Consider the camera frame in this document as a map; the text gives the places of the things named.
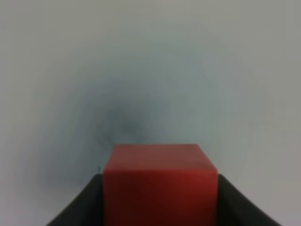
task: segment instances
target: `red block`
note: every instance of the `red block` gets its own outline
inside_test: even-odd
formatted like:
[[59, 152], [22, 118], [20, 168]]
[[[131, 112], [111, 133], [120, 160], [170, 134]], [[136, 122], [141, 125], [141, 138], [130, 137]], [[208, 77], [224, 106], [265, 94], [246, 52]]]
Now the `red block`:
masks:
[[217, 186], [198, 145], [118, 145], [103, 171], [105, 225], [213, 226]]

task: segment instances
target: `white wall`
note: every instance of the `white wall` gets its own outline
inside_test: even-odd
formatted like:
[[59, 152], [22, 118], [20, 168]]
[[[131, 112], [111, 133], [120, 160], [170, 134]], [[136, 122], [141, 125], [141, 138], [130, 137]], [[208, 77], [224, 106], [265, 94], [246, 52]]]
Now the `white wall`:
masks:
[[199, 143], [301, 213], [301, 2], [2, 0], [0, 225], [47, 223], [116, 142]]

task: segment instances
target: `red cube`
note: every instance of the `red cube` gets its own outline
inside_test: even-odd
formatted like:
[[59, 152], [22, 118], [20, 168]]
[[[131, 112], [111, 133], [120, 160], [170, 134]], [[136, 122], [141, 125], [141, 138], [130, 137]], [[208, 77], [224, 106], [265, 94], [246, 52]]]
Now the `red cube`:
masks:
[[213, 226], [218, 172], [198, 145], [118, 145], [103, 170], [106, 226]]

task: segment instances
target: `cube front face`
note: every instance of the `cube front face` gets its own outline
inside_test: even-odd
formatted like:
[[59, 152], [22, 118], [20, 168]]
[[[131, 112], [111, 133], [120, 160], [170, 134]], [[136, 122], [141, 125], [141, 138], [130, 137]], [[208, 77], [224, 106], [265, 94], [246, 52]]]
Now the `cube front face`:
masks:
[[[152, 155], [152, 150], [158, 146], [154, 145], [152, 149], [147, 145], [147, 148], [143, 149], [140, 145], [140, 148], [141, 152], [146, 150], [142, 159], [145, 161], [148, 154]], [[192, 159], [192, 153], [195, 152], [187, 152], [190, 156], [187, 156], [186, 160]], [[172, 155], [170, 151], [162, 151], [158, 158], [168, 158], [170, 155]], [[141, 169], [133, 166], [126, 168], [127, 163], [122, 162], [122, 159], [118, 159], [116, 155], [111, 158], [110, 161], [115, 161], [117, 164], [109, 162], [109, 167], [103, 172], [105, 225], [213, 226], [218, 192], [217, 170], [210, 162], [205, 165], [212, 165], [211, 168], [201, 167], [205, 165], [183, 167], [182, 163], [176, 163], [174, 165], [176, 167], [172, 167], [170, 161], [185, 162], [183, 155], [179, 158], [181, 159], [172, 156], [172, 160], [167, 160], [169, 167], [164, 167], [160, 160], [159, 167], [155, 162], [155, 167], [148, 162], [148, 167], [141, 167]], [[133, 164], [133, 158], [130, 158], [130, 161], [129, 158], [126, 159], [129, 164]]]

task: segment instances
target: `cube top face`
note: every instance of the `cube top face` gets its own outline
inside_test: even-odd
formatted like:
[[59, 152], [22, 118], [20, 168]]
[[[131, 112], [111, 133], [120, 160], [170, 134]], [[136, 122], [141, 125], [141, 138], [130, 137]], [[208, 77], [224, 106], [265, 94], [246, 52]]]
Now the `cube top face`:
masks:
[[108, 171], [217, 169], [197, 144], [117, 145], [104, 169]]

